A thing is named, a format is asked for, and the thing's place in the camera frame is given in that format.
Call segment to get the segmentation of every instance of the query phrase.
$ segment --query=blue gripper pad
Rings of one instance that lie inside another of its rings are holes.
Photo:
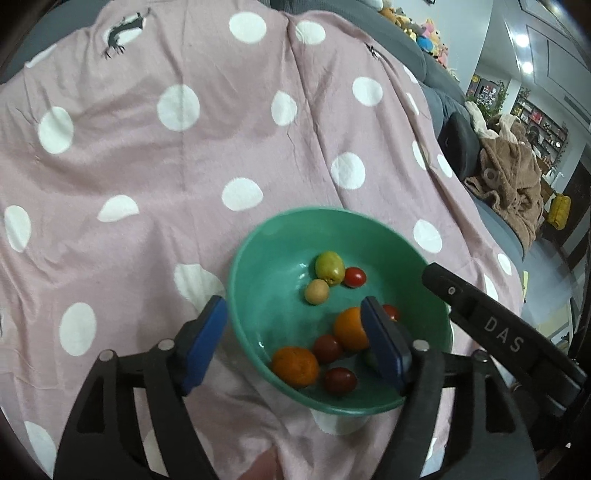
[[[361,324],[368,336],[382,378],[401,395],[408,387],[407,374],[413,361],[410,336],[405,327],[393,322],[375,297],[361,302]]]
[[[181,393],[201,385],[228,319],[226,300],[214,295],[196,320],[187,322],[175,338],[176,357],[183,369]]]

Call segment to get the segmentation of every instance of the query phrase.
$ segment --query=tangerine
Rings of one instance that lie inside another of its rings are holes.
[[[350,352],[369,348],[369,339],[361,325],[361,308],[343,310],[333,325],[333,334],[339,343]]]
[[[320,367],[306,348],[285,346],[273,355],[271,371],[290,387],[304,388],[316,382]]]

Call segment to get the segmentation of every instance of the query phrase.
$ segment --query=yellow bag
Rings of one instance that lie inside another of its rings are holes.
[[[546,221],[557,230],[562,230],[566,226],[570,213],[570,197],[556,194],[556,198],[552,200],[550,205],[550,212]]]

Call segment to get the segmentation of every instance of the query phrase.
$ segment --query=small round fruit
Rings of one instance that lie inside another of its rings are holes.
[[[324,375],[324,389],[331,395],[340,397],[352,392],[355,387],[357,387],[357,377],[348,368],[331,368]]]
[[[391,305],[382,305],[382,307],[384,308],[384,310],[386,311],[386,313],[388,315],[390,315],[390,318],[392,320],[394,320],[395,322],[398,321],[398,319],[400,318],[400,310],[398,310],[396,307],[392,307]]]
[[[379,373],[378,359],[376,358],[375,353],[371,351],[371,349],[368,348],[365,352],[363,352],[363,360],[365,361],[368,367],[372,368],[377,373]]]
[[[361,325],[361,308],[342,311],[333,325],[333,334],[345,350],[360,352],[369,348],[369,339]]]
[[[309,350],[285,346],[273,355],[271,371],[290,387],[304,388],[316,382],[320,367]]]
[[[326,302],[330,293],[330,287],[328,283],[319,278],[312,280],[304,292],[304,298],[312,305],[320,305]]]
[[[343,347],[332,335],[318,337],[312,347],[312,353],[318,359],[320,365],[336,362],[343,355]]]
[[[349,267],[345,270],[345,279],[343,283],[349,288],[359,288],[367,282],[367,275],[363,270],[357,267]]]
[[[343,259],[335,252],[324,252],[318,256],[314,265],[316,276],[334,287],[341,283],[345,277],[345,264]]]

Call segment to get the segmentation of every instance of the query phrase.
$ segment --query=ceiling light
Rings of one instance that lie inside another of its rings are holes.
[[[521,70],[523,71],[523,73],[529,75],[534,71],[534,66],[531,64],[530,61],[526,61],[521,65]]]
[[[515,36],[515,43],[522,48],[526,48],[526,46],[530,44],[530,38],[527,35],[520,33]]]

